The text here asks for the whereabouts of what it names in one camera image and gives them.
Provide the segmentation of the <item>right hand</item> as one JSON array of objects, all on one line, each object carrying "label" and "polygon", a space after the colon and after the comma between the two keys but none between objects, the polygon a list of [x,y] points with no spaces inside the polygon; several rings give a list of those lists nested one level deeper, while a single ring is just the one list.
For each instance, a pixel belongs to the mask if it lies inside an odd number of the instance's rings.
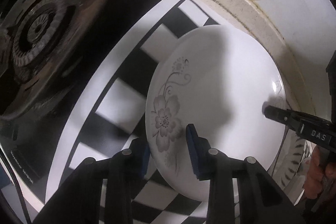
[{"label": "right hand", "polygon": [[335,164],[329,163],[325,168],[320,166],[321,153],[318,146],[315,146],[310,159],[309,170],[303,185],[304,195],[308,199],[316,199],[323,190],[323,178],[335,178]]}]

